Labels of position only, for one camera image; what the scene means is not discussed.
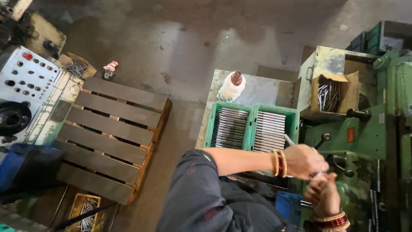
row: woman's hand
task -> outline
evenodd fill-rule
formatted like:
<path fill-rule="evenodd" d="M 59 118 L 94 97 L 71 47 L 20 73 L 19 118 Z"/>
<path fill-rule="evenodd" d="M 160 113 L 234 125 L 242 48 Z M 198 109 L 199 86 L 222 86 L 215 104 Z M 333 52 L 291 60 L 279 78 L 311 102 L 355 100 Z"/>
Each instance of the woman's hand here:
<path fill-rule="evenodd" d="M 305 198 L 313 204 L 316 215 L 330 217 L 340 212 L 340 196 L 335 184 L 336 173 L 313 178 L 306 186 Z"/>
<path fill-rule="evenodd" d="M 311 173 L 323 173 L 329 169 L 325 158 L 307 145 L 293 145 L 283 152 L 286 156 L 288 175 L 293 177 L 309 180 Z"/>

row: gold bangle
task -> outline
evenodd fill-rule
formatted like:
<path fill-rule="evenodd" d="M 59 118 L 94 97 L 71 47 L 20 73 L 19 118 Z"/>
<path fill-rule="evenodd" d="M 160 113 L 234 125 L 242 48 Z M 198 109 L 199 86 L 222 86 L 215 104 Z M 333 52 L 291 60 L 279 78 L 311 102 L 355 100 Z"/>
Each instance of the gold bangle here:
<path fill-rule="evenodd" d="M 283 174 L 282 174 L 282 177 L 285 178 L 285 177 L 288 175 L 288 167 L 287 167 L 287 164 L 286 164 L 286 156 L 285 156 L 285 153 L 284 153 L 282 150 L 280 150 L 279 152 L 281 153 L 281 156 L 282 156 L 282 164 L 283 164 Z"/>
<path fill-rule="evenodd" d="M 341 225 L 335 228 L 323 228 L 321 230 L 322 232 L 339 232 L 342 230 L 346 230 L 350 225 L 351 223 L 349 222 L 349 220 L 346 220 L 346 223 L 344 225 Z"/>
<path fill-rule="evenodd" d="M 272 150 L 273 153 L 273 159 L 274 159 L 274 163 L 275 163 L 275 167 L 274 170 L 272 171 L 274 176 L 278 176 L 279 175 L 279 157 L 278 157 L 278 151 L 276 149 Z"/>
<path fill-rule="evenodd" d="M 317 222 L 324 223 L 324 222 L 330 222 L 330 221 L 333 221 L 335 219 L 341 218 L 345 215 L 346 215 L 345 212 L 341 211 L 339 214 L 337 214 L 335 216 L 331 216 L 331 217 L 327 217 L 327 218 L 314 217 L 314 220 L 317 221 Z"/>

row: stained floor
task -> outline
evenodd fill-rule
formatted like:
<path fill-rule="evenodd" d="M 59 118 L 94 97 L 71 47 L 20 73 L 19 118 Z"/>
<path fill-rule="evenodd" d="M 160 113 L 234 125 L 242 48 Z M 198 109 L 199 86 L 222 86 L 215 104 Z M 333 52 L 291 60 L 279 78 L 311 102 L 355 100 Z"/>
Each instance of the stained floor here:
<path fill-rule="evenodd" d="M 213 70 L 295 81 L 304 48 L 346 48 L 380 20 L 412 22 L 409 0 L 36 0 L 65 52 L 113 81 L 168 96 L 173 109 L 141 195 L 112 231 L 154 231 L 174 166 L 195 145 Z"/>

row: cardboard box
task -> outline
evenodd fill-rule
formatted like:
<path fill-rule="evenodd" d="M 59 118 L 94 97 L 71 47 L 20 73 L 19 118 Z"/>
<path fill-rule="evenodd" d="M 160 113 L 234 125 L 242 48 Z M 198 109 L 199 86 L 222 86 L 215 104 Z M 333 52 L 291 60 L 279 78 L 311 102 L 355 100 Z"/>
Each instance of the cardboard box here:
<path fill-rule="evenodd" d="M 320 111 L 318 106 L 318 89 L 319 81 L 323 78 L 331 79 L 340 82 L 339 92 L 340 101 L 338 102 L 338 110 L 336 113 Z M 359 72 L 349 75 L 327 74 L 323 73 L 312 80 L 311 90 L 311 116 L 316 119 L 333 119 L 346 115 L 348 109 L 358 110 L 359 105 Z"/>
<path fill-rule="evenodd" d="M 72 64 L 72 61 L 75 60 L 79 60 L 85 64 L 87 64 L 87 68 L 86 70 L 83 72 L 81 78 L 82 79 L 86 79 L 88 77 L 94 76 L 97 72 L 97 70 L 95 68 L 93 68 L 93 66 L 85 59 L 68 52 L 67 53 L 68 56 L 62 54 L 59 58 L 59 62 L 61 63 L 62 67 L 65 69 L 67 66 Z"/>

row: wooden pallet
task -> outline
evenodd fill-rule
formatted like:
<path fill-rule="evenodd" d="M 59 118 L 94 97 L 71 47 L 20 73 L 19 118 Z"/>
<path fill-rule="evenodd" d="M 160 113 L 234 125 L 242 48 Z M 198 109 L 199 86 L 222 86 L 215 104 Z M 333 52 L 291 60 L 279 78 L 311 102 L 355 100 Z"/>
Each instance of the wooden pallet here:
<path fill-rule="evenodd" d="M 172 102 L 161 95 L 87 78 L 54 147 L 57 179 L 121 204 L 142 185 Z"/>

